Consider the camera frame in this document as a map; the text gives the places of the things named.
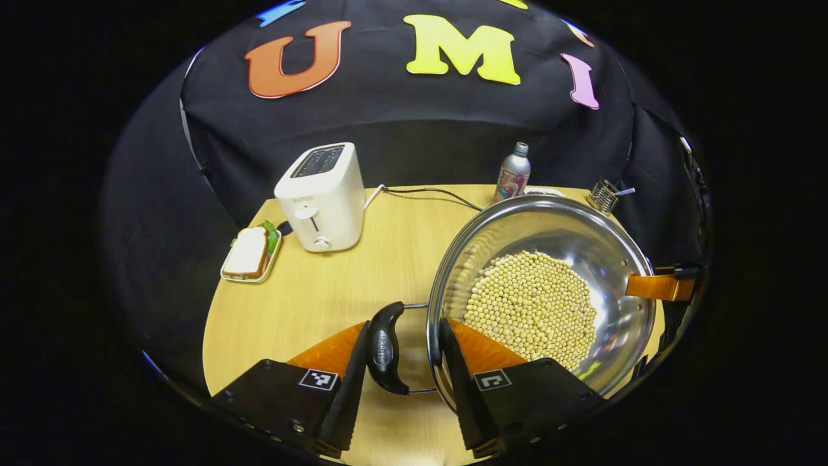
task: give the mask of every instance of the toaster power cord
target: toaster power cord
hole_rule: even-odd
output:
[[[366,209],[368,208],[368,204],[370,204],[371,201],[373,201],[373,199],[377,196],[377,194],[379,194],[380,191],[393,192],[395,194],[397,194],[397,193],[406,193],[406,192],[425,192],[425,191],[442,192],[443,194],[448,194],[449,196],[454,197],[458,201],[463,202],[466,206],[469,206],[469,207],[475,209],[476,211],[482,211],[483,210],[480,207],[477,207],[475,204],[472,204],[471,202],[466,201],[464,198],[462,198],[460,196],[457,196],[453,192],[446,191],[445,189],[439,189],[439,188],[436,188],[436,187],[422,187],[422,188],[419,188],[419,189],[390,189],[390,188],[385,187],[384,184],[381,184],[381,185],[377,186],[377,189],[374,190],[373,194],[371,194],[371,197],[369,197],[368,200],[365,202],[365,208]]]

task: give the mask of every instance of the metal bowl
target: metal bowl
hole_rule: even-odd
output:
[[[481,211],[452,241],[431,289],[426,340],[431,374],[443,400],[456,409],[440,349],[444,318],[462,321],[479,271],[491,259],[523,250],[564,260],[589,284],[597,310],[595,342],[572,371],[609,394],[641,358],[655,321],[651,299],[626,296],[630,274],[652,275],[647,258],[621,226],[583,202],[526,195]]]

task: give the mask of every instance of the aluminum bottle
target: aluminum bottle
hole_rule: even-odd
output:
[[[503,160],[498,176],[498,186],[494,190],[495,202],[523,194],[532,168],[526,158],[528,152],[529,146],[525,143],[517,143],[512,155]]]

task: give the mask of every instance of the bottle cap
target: bottle cap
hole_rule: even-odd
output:
[[[517,143],[515,144],[515,154],[521,157],[526,157],[526,154],[529,153],[529,146],[525,143]]]

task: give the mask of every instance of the bread slice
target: bread slice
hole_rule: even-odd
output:
[[[257,279],[267,265],[267,230],[261,226],[238,233],[222,272],[231,277]]]

